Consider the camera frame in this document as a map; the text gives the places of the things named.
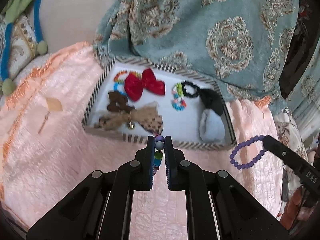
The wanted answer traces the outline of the right hand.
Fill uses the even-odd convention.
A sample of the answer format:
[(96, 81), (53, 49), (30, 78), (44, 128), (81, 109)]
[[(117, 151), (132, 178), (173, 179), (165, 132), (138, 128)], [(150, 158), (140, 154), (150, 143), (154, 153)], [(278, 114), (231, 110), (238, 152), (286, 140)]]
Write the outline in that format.
[(301, 185), (295, 190), (290, 200), (286, 203), (280, 218), (280, 224), (290, 230), (295, 221), (307, 221), (315, 209), (303, 205), (305, 194), (308, 191)]

